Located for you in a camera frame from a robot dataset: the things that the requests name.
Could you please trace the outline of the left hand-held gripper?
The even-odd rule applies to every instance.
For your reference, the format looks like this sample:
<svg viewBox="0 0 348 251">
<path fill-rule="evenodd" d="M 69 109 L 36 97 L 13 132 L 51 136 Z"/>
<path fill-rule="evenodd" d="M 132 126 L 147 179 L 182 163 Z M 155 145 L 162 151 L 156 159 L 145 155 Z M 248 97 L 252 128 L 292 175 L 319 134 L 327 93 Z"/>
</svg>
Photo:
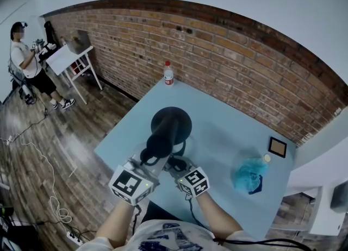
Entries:
<svg viewBox="0 0 348 251">
<path fill-rule="evenodd" d="M 109 188 L 115 196 L 128 204 L 137 205 L 159 185 L 158 177 L 140 165 L 154 166 L 159 160 L 161 171 L 168 171 L 169 157 L 159 159 L 148 148 L 143 149 L 140 153 L 140 164 L 128 158 L 123 165 L 117 167 L 109 182 Z"/>
</svg>

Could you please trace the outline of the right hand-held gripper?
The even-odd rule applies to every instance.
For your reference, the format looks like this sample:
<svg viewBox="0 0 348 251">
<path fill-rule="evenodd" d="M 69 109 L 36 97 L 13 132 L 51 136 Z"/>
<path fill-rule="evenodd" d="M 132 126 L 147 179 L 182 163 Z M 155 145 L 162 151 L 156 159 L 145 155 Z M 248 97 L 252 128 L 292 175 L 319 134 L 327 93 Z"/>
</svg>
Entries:
<svg viewBox="0 0 348 251">
<path fill-rule="evenodd" d="M 191 166 L 190 160 L 184 156 L 179 158 L 170 156 L 167 161 L 167 170 L 174 178 L 178 189 L 193 198 L 209 189 L 209 180 L 203 169 Z"/>
</svg>

